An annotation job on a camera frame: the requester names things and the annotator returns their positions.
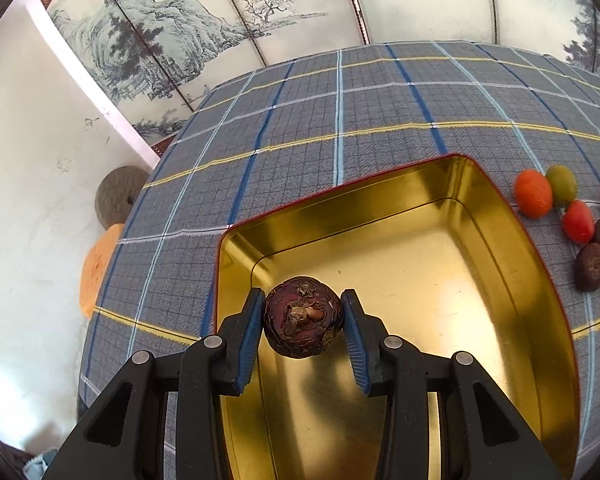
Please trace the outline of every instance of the painted mountain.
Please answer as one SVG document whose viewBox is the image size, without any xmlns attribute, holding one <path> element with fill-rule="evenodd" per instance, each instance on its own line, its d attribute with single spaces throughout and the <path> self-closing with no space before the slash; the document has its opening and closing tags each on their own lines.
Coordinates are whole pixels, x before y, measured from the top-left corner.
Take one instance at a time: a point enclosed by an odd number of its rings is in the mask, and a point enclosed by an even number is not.
<svg viewBox="0 0 600 480">
<path fill-rule="evenodd" d="M 198 0 L 117 0 L 133 27 L 114 0 L 104 0 L 91 16 L 72 19 L 76 1 L 58 0 L 51 19 L 115 104 L 141 93 L 171 97 L 174 87 L 166 74 L 177 86 L 191 81 L 207 61 L 249 37 Z"/>
</svg>

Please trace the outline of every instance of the silver screw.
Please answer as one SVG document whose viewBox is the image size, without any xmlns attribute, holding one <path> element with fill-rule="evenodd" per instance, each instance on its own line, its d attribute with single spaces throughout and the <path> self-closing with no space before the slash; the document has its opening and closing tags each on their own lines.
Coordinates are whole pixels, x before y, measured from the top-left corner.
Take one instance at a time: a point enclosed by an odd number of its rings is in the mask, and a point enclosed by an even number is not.
<svg viewBox="0 0 600 480">
<path fill-rule="evenodd" d="M 384 346 L 387 348 L 400 348 L 402 346 L 402 339 L 395 335 L 390 335 L 384 338 Z"/>
<path fill-rule="evenodd" d="M 144 364 L 145 362 L 147 362 L 149 360 L 149 352 L 147 352 L 146 350 L 141 350 L 139 352 L 136 352 L 135 354 L 133 354 L 131 356 L 131 360 L 133 362 L 135 362 L 137 365 Z"/>
<path fill-rule="evenodd" d="M 222 344 L 222 338 L 219 335 L 210 335 L 205 337 L 205 346 L 207 348 L 218 348 Z"/>
<path fill-rule="evenodd" d="M 458 352 L 456 354 L 456 361 L 461 365 L 470 365 L 474 362 L 474 356 L 469 354 L 469 352 Z"/>
</svg>

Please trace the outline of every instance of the orange object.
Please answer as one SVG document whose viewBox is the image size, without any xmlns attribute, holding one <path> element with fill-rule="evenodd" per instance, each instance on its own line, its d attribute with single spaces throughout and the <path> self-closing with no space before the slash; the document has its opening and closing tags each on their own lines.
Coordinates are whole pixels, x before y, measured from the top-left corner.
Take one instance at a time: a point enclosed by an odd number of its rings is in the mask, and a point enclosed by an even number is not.
<svg viewBox="0 0 600 480">
<path fill-rule="evenodd" d="M 595 225 L 591 209 L 582 200 L 571 202 L 562 217 L 562 230 L 569 240 L 577 244 L 588 244 L 591 241 Z"/>
<path fill-rule="evenodd" d="M 521 171 L 513 191 L 520 211 L 529 218 L 546 215 L 554 204 L 549 181 L 536 170 Z"/>
<path fill-rule="evenodd" d="M 124 226 L 114 224 L 107 229 L 84 259 L 80 277 L 80 309 L 88 319 L 93 315 L 104 273 Z"/>
</svg>

